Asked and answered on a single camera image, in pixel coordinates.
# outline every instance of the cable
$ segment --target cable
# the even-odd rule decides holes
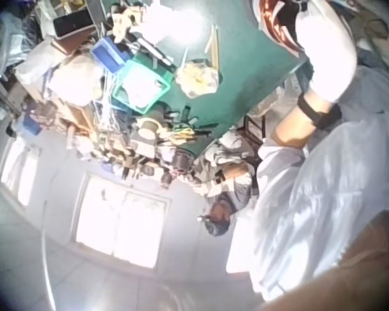
[[[67,152],[65,159],[58,166],[57,171],[53,174],[50,179],[49,186],[47,188],[47,195],[49,195],[49,191],[51,190],[51,186],[53,184],[54,179],[59,175],[61,168],[65,164],[69,157],[69,152]],[[52,292],[51,281],[49,278],[49,270],[47,268],[47,257],[46,257],[46,216],[47,216],[47,200],[43,203],[43,214],[41,218],[41,262],[43,265],[43,277],[45,278],[46,292],[49,305],[52,311],[56,311],[56,303],[54,302],[54,296]]]

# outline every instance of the window frame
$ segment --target window frame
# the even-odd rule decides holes
[[[25,147],[29,148],[28,156],[30,154],[30,156],[32,156],[36,159],[36,168],[34,171],[33,181],[32,181],[32,185],[31,185],[31,189],[30,189],[29,201],[27,202],[26,205],[19,199],[20,185],[17,189],[9,189],[9,187],[7,187],[6,183],[2,181],[3,173],[4,173],[4,170],[6,167],[6,162],[8,161],[8,156],[10,154],[10,151],[12,149],[13,144],[16,143],[17,139],[23,140],[23,142],[25,143]],[[0,162],[0,187],[5,191],[5,193],[7,193],[11,197],[12,200],[14,200],[17,203],[18,206],[20,206],[24,209],[29,206],[30,200],[32,198],[32,193],[34,192],[34,182],[36,180],[36,174],[38,173],[40,154],[41,154],[41,148],[37,147],[35,144],[29,143],[26,139],[24,139],[21,136],[18,136],[16,139],[11,138],[11,137],[9,137],[7,139],[6,146],[5,146],[5,152],[4,152],[5,156],[3,156],[3,158]],[[23,175],[23,170],[20,172],[19,178],[21,178],[22,175]]]
[[[78,225],[79,225],[79,220],[80,220],[80,213],[82,210],[82,203],[84,201],[85,195],[86,195],[86,190],[88,187],[88,183],[92,178],[99,178],[104,180],[105,182],[108,183],[113,183],[115,186],[120,186],[124,188],[124,192],[131,192],[131,193],[137,193],[137,194],[142,194],[144,196],[147,196],[149,198],[154,198],[156,200],[161,200],[165,202],[165,208],[164,208],[164,216],[163,216],[163,223],[162,223],[162,228],[161,228],[161,233],[159,237],[159,244],[158,244],[158,251],[157,251],[157,257],[156,257],[156,263],[152,268],[146,267],[146,266],[140,266],[138,264],[134,264],[128,260],[125,259],[120,259],[118,257],[115,257],[113,254],[105,254],[97,249],[92,248],[91,246],[87,246],[82,242],[77,241],[77,234],[78,234]],[[167,219],[167,215],[169,213],[169,209],[171,206],[172,200],[169,198],[165,198],[163,196],[157,196],[155,194],[147,193],[141,190],[136,190],[133,189],[132,187],[126,186],[124,183],[118,182],[116,180],[112,180],[110,178],[107,178],[106,176],[101,176],[99,174],[91,173],[91,172],[86,172],[84,174],[84,177],[81,182],[80,190],[77,195],[77,200],[75,202],[75,210],[74,210],[74,217],[72,217],[72,223],[71,223],[71,241],[74,243],[76,247],[79,249],[86,250],[88,253],[92,254],[94,257],[103,259],[103,260],[108,260],[108,262],[113,262],[116,263],[122,267],[124,266],[131,266],[136,269],[139,269],[141,271],[147,271],[147,272],[155,272],[157,270],[157,265],[159,262],[159,254],[160,254],[160,249],[163,243],[163,235],[164,235],[164,228],[165,228],[165,222]]]

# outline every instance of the white lab coat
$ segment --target white lab coat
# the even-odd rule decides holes
[[[389,75],[359,67],[339,104],[342,124],[307,159],[271,139],[259,151],[250,276],[266,301],[333,267],[389,210]]]

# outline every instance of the white cloth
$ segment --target white cloth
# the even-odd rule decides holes
[[[266,301],[334,266],[389,210],[389,75],[359,68],[339,104],[343,124],[307,159],[271,139],[259,151],[250,276]]]
[[[310,87],[319,97],[336,102],[355,74],[356,48],[326,0],[310,0],[307,6],[306,11],[297,15],[296,32],[314,69]]]

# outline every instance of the hand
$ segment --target hand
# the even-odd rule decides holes
[[[356,49],[343,22],[326,0],[310,0],[296,19],[298,43],[314,68],[310,88],[334,103],[350,85],[356,71]]]

